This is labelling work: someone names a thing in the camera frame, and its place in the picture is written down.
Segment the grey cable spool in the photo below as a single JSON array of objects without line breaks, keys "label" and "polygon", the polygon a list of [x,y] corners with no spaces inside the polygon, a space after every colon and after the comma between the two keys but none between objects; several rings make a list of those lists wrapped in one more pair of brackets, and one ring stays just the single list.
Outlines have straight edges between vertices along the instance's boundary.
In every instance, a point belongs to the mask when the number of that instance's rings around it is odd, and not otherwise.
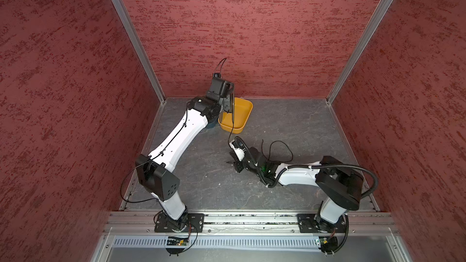
[{"label": "grey cable spool", "polygon": [[234,84],[229,82],[226,84],[226,92],[223,97],[222,109],[224,112],[229,114],[234,113],[234,100]]}]

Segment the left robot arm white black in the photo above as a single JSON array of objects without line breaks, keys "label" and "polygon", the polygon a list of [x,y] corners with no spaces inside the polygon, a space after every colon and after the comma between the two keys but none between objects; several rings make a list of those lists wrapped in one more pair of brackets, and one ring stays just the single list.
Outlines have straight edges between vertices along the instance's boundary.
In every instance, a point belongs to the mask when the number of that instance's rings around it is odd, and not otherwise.
[{"label": "left robot arm white black", "polygon": [[234,84],[214,74],[206,94],[187,102],[182,119],[168,137],[149,155],[136,159],[140,184],[159,202],[175,232],[187,226],[188,210],[178,194],[180,179],[173,171],[194,138],[222,112],[234,112]]}]

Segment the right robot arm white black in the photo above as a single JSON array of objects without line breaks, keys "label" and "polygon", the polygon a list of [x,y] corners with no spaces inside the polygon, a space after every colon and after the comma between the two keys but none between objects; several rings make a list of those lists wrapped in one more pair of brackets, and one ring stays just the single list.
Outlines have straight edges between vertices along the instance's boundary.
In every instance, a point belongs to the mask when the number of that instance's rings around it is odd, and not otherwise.
[{"label": "right robot arm white black", "polygon": [[230,155],[235,170],[249,171],[267,188],[290,184],[320,188],[327,199],[319,207],[316,222],[334,225],[348,211],[359,209],[363,198],[364,177],[355,166],[343,164],[331,156],[309,164],[286,164],[270,161],[256,148],[232,148]]}]

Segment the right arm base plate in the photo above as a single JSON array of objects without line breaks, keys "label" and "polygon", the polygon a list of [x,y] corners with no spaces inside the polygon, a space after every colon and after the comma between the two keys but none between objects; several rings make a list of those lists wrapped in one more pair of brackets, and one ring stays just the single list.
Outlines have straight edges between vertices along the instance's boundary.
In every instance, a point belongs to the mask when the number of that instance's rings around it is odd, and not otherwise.
[{"label": "right arm base plate", "polygon": [[302,234],[344,234],[348,222],[344,215],[339,217],[337,223],[330,223],[318,214],[300,213],[297,215],[297,224]]}]

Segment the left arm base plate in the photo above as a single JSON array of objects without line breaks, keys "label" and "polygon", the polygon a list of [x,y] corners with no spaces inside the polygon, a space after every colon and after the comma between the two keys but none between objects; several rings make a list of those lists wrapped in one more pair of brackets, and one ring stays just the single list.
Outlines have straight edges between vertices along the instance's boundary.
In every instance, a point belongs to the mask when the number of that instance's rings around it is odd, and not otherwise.
[{"label": "left arm base plate", "polygon": [[202,213],[183,213],[178,220],[161,213],[155,218],[155,233],[188,233],[190,230],[201,233],[205,215]]}]

